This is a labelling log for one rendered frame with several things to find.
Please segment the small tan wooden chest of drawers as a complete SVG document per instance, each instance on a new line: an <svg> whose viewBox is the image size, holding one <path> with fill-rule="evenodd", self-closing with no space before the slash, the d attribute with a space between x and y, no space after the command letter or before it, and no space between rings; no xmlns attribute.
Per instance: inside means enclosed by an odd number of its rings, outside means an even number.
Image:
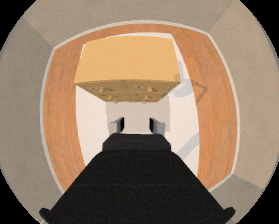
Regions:
<svg viewBox="0 0 279 224"><path fill-rule="evenodd" d="M128 91L125 80L177 83L168 92L161 92L167 95L181 83L172 39L118 36L87 42L77 67L74 84L79 86L79 83L115 80L122 80L126 91L107 92L127 92L130 102L128 92L147 91Z"/></svg>

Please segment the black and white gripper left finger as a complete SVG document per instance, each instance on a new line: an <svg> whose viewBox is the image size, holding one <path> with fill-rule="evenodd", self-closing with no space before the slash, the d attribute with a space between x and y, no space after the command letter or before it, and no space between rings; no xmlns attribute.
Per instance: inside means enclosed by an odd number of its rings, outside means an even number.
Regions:
<svg viewBox="0 0 279 224"><path fill-rule="evenodd" d="M124 117L120 117L114 122L109 122L109 136L113 133L122 133L124 129Z"/></svg>

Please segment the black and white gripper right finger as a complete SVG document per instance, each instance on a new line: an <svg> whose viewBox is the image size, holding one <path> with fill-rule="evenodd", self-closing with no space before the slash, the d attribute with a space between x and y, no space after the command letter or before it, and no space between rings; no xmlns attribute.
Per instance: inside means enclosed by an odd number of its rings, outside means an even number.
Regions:
<svg viewBox="0 0 279 224"><path fill-rule="evenodd" d="M152 133L161 134L165 137L165 123L160 123L156 119L150 118L149 129Z"/></svg>

